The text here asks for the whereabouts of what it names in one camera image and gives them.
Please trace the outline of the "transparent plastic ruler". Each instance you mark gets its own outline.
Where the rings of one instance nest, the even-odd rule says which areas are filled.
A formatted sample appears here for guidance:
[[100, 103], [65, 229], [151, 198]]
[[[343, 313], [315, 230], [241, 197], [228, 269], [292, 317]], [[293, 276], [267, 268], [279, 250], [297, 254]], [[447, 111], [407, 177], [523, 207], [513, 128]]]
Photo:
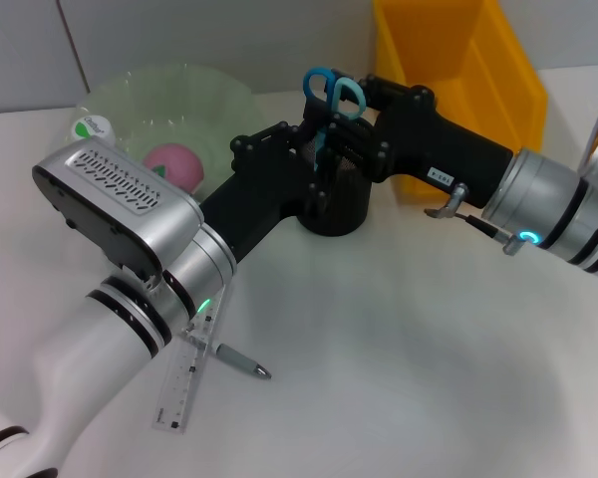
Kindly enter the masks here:
[[168, 346], [170, 361], [156, 403], [152, 428], [184, 434], [207, 359], [212, 355], [217, 324], [230, 287], [202, 304], [197, 314]]

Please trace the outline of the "yellow plastic bin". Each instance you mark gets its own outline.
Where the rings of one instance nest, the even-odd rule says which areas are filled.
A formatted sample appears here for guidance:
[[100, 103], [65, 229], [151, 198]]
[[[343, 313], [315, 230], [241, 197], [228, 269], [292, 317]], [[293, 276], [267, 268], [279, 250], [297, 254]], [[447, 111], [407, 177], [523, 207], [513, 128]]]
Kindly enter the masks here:
[[377, 76], [430, 88], [440, 113], [540, 150], [547, 94], [497, 0], [373, 0]]

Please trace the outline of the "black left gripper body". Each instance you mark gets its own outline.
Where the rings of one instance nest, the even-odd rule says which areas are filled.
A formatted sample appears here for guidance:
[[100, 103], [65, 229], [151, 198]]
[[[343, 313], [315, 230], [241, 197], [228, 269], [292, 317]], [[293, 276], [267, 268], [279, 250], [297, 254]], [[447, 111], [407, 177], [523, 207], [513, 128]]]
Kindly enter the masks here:
[[290, 145], [297, 126], [280, 122], [231, 142], [233, 174], [201, 202], [205, 223], [231, 251], [251, 251], [301, 211], [301, 161]]

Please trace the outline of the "green label water bottle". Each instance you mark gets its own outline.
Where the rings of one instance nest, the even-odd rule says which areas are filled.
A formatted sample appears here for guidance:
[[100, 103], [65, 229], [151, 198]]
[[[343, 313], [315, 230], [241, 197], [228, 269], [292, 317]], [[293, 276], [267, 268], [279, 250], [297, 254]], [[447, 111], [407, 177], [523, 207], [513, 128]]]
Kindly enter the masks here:
[[77, 141], [98, 137], [110, 146], [116, 144], [116, 135], [108, 119], [102, 116], [85, 116], [77, 119], [71, 126], [71, 140]]

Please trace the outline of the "blue scissors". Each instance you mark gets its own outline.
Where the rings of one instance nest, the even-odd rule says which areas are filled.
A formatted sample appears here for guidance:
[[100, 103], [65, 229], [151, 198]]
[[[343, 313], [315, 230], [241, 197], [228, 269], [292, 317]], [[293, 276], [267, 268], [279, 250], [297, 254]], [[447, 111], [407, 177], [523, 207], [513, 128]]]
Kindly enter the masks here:
[[[332, 114], [343, 114], [351, 120], [360, 119], [367, 105], [364, 93], [351, 77], [336, 70], [315, 67], [307, 71], [302, 80], [302, 91], [306, 99], [325, 101]], [[306, 144], [302, 153], [312, 164], [313, 170], [320, 169], [320, 156], [324, 147], [315, 147], [312, 140]]]

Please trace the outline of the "translucent green fruit bowl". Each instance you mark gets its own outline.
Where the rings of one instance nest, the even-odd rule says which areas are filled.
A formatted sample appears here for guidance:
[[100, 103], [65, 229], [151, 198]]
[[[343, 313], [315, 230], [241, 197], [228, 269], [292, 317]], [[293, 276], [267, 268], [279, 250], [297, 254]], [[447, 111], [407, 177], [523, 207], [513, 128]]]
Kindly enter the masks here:
[[75, 123], [85, 117], [108, 120], [115, 146], [136, 162], [162, 144], [187, 147], [204, 171], [192, 192], [197, 201], [232, 174], [231, 141], [267, 127], [247, 86], [191, 64], [147, 66], [106, 80], [78, 102], [50, 150], [77, 139]]

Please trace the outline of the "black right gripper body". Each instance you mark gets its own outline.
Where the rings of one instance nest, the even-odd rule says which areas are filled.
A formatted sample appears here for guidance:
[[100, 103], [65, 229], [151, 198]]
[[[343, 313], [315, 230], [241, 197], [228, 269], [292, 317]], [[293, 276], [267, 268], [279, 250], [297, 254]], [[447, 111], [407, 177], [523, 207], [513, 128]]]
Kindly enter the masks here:
[[482, 208], [512, 160], [512, 150], [444, 118], [430, 90], [406, 88], [373, 106], [374, 180], [409, 175], [443, 192], [462, 183]]

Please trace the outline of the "clear grey ballpoint pen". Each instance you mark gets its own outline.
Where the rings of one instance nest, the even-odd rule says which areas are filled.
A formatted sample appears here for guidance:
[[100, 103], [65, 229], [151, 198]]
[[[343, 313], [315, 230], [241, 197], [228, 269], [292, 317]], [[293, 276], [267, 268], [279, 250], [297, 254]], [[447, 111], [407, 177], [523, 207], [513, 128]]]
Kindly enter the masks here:
[[271, 379], [272, 374], [259, 362], [249, 358], [226, 343], [214, 341], [209, 334], [188, 326], [181, 336], [197, 349], [211, 352], [218, 360], [239, 371], [261, 379]]

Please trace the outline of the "black mesh pen cup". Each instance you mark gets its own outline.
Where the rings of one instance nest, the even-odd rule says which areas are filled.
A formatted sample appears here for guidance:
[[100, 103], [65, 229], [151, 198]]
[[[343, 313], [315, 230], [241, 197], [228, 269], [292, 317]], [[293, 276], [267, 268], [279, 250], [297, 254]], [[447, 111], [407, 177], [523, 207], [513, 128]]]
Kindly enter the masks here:
[[[352, 162], [328, 147], [328, 127], [318, 172], [313, 170], [312, 164], [302, 153], [306, 144], [303, 147], [293, 145], [293, 133], [290, 145], [295, 148], [301, 161], [300, 181], [304, 193], [303, 206], [297, 214], [298, 221], [309, 231], [326, 237], [344, 236], [355, 231], [367, 217], [372, 180]], [[309, 183], [316, 183], [329, 195], [328, 208], [323, 215], [306, 214]]]

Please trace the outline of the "pink toy peach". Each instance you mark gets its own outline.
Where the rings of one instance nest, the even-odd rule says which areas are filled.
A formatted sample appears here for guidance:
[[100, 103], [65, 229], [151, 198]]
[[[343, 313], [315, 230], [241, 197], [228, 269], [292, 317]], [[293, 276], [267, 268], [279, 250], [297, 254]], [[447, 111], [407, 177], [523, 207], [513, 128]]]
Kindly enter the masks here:
[[193, 193], [204, 178], [199, 157], [179, 143], [165, 143], [154, 147], [145, 156], [143, 165], [188, 193]]

